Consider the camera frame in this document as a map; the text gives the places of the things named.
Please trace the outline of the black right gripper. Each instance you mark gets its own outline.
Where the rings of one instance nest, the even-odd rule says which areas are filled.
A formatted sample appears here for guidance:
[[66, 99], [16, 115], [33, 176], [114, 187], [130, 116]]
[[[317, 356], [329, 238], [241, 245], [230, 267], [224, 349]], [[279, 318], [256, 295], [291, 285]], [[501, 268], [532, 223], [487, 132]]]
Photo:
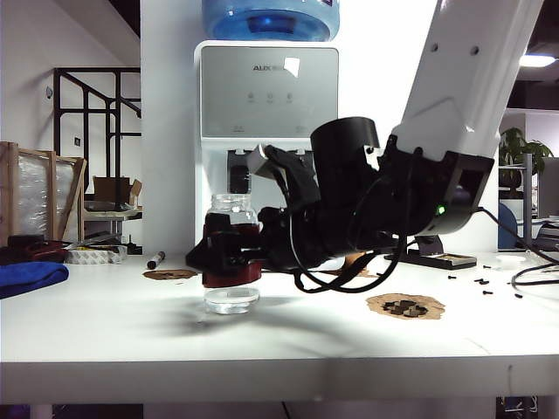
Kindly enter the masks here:
[[229, 215], [209, 213], [206, 215], [206, 233], [209, 235], [185, 256], [185, 263], [211, 274], [234, 274], [255, 262], [264, 262], [269, 271], [293, 271], [299, 266], [293, 256], [292, 239], [301, 264], [314, 268], [335, 258], [321, 239], [317, 223], [320, 210], [320, 204], [310, 204], [295, 211], [289, 230], [286, 208], [264, 207], [259, 212], [263, 242], [259, 234], [231, 230]]

